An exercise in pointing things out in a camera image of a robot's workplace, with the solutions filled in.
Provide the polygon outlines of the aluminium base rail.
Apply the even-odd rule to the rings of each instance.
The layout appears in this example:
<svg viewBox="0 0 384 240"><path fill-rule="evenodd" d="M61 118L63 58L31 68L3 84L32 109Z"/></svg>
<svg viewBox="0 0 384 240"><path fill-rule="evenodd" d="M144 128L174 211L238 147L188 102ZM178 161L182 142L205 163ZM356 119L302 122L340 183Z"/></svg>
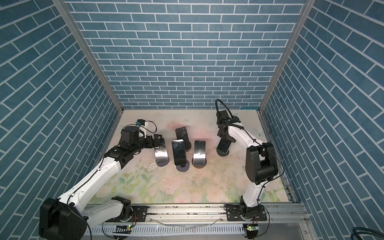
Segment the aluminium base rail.
<svg viewBox="0 0 384 240"><path fill-rule="evenodd" d="M242 217L235 204L132 204L140 224L308 223L302 204L264 203L252 217Z"/></svg>

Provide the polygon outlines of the right controller board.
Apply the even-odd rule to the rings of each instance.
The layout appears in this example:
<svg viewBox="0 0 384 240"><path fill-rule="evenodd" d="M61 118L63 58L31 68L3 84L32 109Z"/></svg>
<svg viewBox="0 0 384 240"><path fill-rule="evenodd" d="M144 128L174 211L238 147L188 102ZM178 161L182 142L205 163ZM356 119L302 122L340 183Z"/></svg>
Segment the right controller board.
<svg viewBox="0 0 384 240"><path fill-rule="evenodd" d="M257 224L243 224L245 238L248 240L254 240L259 234L259 226Z"/></svg>

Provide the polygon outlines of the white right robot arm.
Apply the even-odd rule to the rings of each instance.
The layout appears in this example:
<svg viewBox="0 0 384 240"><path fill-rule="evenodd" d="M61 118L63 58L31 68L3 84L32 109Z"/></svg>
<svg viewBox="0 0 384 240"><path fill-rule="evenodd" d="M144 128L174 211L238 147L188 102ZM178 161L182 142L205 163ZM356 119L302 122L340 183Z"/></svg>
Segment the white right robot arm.
<svg viewBox="0 0 384 240"><path fill-rule="evenodd" d="M218 137L221 138L218 155L227 156L232 143L239 143L246 150L245 172L249 182L238 209L244 219L255 218L263 211L260 197L266 184L279 173L275 148L271 143L257 140L243 127L240 119L228 111L218 111L216 116Z"/></svg>

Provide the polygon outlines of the phone with reflective screen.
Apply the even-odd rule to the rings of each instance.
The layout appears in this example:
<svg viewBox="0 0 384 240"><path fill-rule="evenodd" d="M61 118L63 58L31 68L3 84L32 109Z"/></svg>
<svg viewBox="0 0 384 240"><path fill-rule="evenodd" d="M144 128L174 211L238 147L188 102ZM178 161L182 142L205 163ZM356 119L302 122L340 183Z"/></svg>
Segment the phone with reflective screen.
<svg viewBox="0 0 384 240"><path fill-rule="evenodd" d="M206 158L206 141L196 140L194 143L194 154L192 163L207 163Z"/></svg>
<svg viewBox="0 0 384 240"><path fill-rule="evenodd" d="M170 161L167 148L166 148L166 143L165 140L163 139L161 145L159 148L155 149L155 161L156 162L166 162Z"/></svg>

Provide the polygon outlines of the grey stand far right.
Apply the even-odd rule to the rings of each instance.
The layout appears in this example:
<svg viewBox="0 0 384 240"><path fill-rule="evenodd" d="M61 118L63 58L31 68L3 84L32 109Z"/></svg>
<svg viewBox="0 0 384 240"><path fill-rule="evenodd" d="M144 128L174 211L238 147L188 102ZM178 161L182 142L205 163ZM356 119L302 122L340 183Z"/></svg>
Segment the grey stand far right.
<svg viewBox="0 0 384 240"><path fill-rule="evenodd" d="M223 152L219 149L216 149L217 150L217 154L220 156L220 157L226 157L229 155L230 151L226 151L226 152Z"/></svg>

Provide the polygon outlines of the aluminium left corner post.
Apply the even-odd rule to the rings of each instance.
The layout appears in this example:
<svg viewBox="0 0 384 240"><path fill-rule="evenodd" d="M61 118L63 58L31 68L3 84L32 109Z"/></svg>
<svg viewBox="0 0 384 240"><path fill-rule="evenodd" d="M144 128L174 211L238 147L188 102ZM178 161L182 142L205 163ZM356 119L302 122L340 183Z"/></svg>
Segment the aluminium left corner post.
<svg viewBox="0 0 384 240"><path fill-rule="evenodd" d="M92 69L96 73L97 77L99 78L99 81L104 86L105 90L107 91L109 97L111 98L111 100L114 103L115 107L117 108L118 112L121 114L124 111L124 108L122 107L122 105L119 102L116 94L114 93L111 85L109 84L103 70L101 69L101 67L100 67L99 63L97 62L94 54L92 53L86 39L84 38L83 34L81 33L81 30L79 29L75 19L73 18L72 14L70 13L65 1L53 0L53 4L56 7L56 9L58 10L61 17L63 18L66 25L68 26L71 34L73 35L73 37L76 40L77 44L79 45L80 49L84 53L89 64L91 65Z"/></svg>

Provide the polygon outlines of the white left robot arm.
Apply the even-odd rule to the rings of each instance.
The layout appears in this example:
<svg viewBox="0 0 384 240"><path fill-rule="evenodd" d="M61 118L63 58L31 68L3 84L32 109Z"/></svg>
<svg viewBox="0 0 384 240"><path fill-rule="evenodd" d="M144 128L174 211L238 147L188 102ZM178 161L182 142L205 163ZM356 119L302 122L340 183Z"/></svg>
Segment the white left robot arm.
<svg viewBox="0 0 384 240"><path fill-rule="evenodd" d="M107 203L86 210L91 198L134 155L143 149L156 149L165 142L162 135L148 135L146 128L127 126L119 143L107 151L96 167L71 189L56 199L46 199L40 207L39 235L47 240L80 240L108 220L135 223L137 216L129 199L115 196Z"/></svg>

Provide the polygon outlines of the grey round stand centre front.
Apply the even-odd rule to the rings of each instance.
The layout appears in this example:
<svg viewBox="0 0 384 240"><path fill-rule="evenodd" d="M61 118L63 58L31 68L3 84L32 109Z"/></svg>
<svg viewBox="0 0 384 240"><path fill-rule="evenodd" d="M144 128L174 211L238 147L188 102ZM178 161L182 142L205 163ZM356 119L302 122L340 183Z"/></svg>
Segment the grey round stand centre front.
<svg viewBox="0 0 384 240"><path fill-rule="evenodd" d="M179 172L187 172L190 168L190 162L187 161L186 164L178 165L178 166L176 166L176 168L177 168L177 171L179 171Z"/></svg>

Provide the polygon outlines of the black phone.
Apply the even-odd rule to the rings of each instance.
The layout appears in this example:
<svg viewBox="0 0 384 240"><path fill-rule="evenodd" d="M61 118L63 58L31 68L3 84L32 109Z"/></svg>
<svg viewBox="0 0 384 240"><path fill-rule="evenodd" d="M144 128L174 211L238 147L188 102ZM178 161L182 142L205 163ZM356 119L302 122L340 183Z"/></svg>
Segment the black phone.
<svg viewBox="0 0 384 240"><path fill-rule="evenodd" d="M186 150L184 140L172 141L172 150L174 163L176 166L184 166L187 164Z"/></svg>
<svg viewBox="0 0 384 240"><path fill-rule="evenodd" d="M227 154L229 152L229 148L231 146L231 141L221 138L218 146L217 151L221 152L223 154Z"/></svg>
<svg viewBox="0 0 384 240"><path fill-rule="evenodd" d="M186 127L180 127L175 129L176 136L178 140L183 140L183 141L189 141L189 136L188 136L188 131Z"/></svg>

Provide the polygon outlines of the aluminium corner post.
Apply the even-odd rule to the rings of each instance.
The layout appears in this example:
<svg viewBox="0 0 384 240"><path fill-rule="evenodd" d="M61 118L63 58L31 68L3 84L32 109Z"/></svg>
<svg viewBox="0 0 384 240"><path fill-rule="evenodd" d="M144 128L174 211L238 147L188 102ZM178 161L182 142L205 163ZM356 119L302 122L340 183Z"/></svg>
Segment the aluminium corner post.
<svg viewBox="0 0 384 240"><path fill-rule="evenodd" d="M77 44L79 45L80 49L84 53L89 64L91 65L92 69L96 73L97 77L99 78L99 81L104 86L105 90L107 91L109 97L111 98L111 100L114 103L115 107L117 108L118 112L121 114L124 111L124 108L122 107L122 105L119 102L116 94L114 93L111 85L109 84L103 70L101 69L101 67L100 67L99 63L97 62L94 54L92 53L86 39L84 38L83 34L81 33L81 30L79 29L75 19L73 18L72 14L70 13L65 1L53 0L53 4L56 7L56 9L58 10L61 17L63 18L66 25L68 26L71 34L73 35L73 37L76 40Z"/></svg>
<svg viewBox="0 0 384 240"><path fill-rule="evenodd" d="M308 19L312 8L314 7L315 2L316 2L315 0L308 0L308 1L304 2L303 8L302 8L302 10L299 14L299 17L298 17L298 21L296 22L296 24L293 28L292 34L291 34L291 36L287 42L287 45L286 45L285 50L281 56L279 64L276 67L275 73L274 73L273 77L271 78L270 84L267 87L266 93L265 93L263 100L260 104L260 107L259 107L260 113L262 113L267 107L268 101L272 96L274 88L276 87L277 83L279 82L279 78L283 72L283 69L284 69L284 67L288 61L288 58L289 58L289 56L290 56L298 38L299 38L299 35L300 35L300 33L304 27L305 22Z"/></svg>

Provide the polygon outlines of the aluminium right corner post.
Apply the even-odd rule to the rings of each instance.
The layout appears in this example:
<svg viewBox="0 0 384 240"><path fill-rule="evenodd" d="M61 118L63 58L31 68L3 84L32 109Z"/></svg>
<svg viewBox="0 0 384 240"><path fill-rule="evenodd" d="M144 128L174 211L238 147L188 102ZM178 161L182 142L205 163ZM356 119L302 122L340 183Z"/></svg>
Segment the aluminium right corner post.
<svg viewBox="0 0 384 240"><path fill-rule="evenodd" d="M279 64L276 67L275 73L274 73L273 77L271 78L270 84L267 87L266 93L265 93L263 100L260 104L260 107L259 107L260 113L262 113L267 107L268 101L272 96L274 88L276 87L277 83L279 82L279 78L283 72L283 69L284 69L284 67L288 61L288 58L289 58L289 56L290 56L298 38L299 38L299 35L300 35L300 33L304 27L305 22L308 19L312 8L314 7L315 2L316 2L315 0L308 0L308 1L304 2L303 8L302 8L302 10L299 14L299 17L298 17L298 21L296 22L296 24L293 28L292 34L291 34L291 36L287 42L287 45L286 45L285 50L281 56Z"/></svg>

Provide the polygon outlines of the controller board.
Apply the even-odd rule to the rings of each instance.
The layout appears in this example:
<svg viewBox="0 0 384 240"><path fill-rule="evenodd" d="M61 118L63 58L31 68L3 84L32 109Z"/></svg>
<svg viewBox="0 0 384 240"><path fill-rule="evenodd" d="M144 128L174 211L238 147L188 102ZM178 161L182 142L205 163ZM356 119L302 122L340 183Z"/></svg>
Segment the controller board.
<svg viewBox="0 0 384 240"><path fill-rule="evenodd" d="M117 225L113 231L113 238L116 240L125 240L132 233L129 225Z"/></svg>
<svg viewBox="0 0 384 240"><path fill-rule="evenodd" d="M259 226L257 224L243 224L245 238L248 240L254 240L259 234Z"/></svg>

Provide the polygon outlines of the left controller board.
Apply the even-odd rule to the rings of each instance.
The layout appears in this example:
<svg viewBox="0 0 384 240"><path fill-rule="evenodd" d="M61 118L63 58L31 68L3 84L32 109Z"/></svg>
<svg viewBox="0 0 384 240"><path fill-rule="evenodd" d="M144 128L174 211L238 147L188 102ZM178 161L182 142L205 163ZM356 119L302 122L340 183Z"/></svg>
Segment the left controller board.
<svg viewBox="0 0 384 240"><path fill-rule="evenodd" d="M113 238L116 240L125 240L132 233L129 225L117 225L113 231Z"/></svg>

